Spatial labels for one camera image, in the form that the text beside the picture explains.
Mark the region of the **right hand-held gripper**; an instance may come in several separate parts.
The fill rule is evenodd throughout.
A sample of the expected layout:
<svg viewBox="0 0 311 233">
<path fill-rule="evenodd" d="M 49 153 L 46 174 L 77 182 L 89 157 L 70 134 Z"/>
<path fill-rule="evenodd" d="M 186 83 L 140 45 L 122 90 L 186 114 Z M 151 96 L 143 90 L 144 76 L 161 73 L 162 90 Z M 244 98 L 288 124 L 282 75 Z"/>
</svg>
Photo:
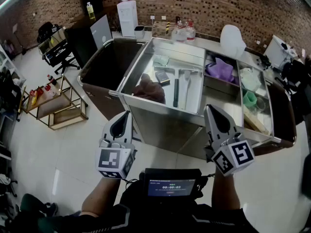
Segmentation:
<svg viewBox="0 0 311 233">
<path fill-rule="evenodd" d="M 236 123 L 223 109 L 207 104 L 204 108 L 206 131 L 212 144 L 205 146 L 207 161 L 212 161 L 223 176 L 239 172 L 255 161 L 253 149 Z M 227 140 L 215 140 L 215 135 L 232 135 Z"/>
</svg>

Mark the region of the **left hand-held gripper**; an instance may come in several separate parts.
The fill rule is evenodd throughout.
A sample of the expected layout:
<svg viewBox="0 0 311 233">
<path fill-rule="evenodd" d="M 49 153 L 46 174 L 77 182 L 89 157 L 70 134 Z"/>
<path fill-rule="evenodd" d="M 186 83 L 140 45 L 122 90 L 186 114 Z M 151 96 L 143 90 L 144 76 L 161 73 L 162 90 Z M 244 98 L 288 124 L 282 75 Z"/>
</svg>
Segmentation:
<svg viewBox="0 0 311 233">
<path fill-rule="evenodd" d="M 136 155 L 132 136 L 133 117 L 130 111 L 117 114 L 105 124 L 96 151 L 96 170 L 102 176 L 111 179 L 127 178 Z"/>
</svg>

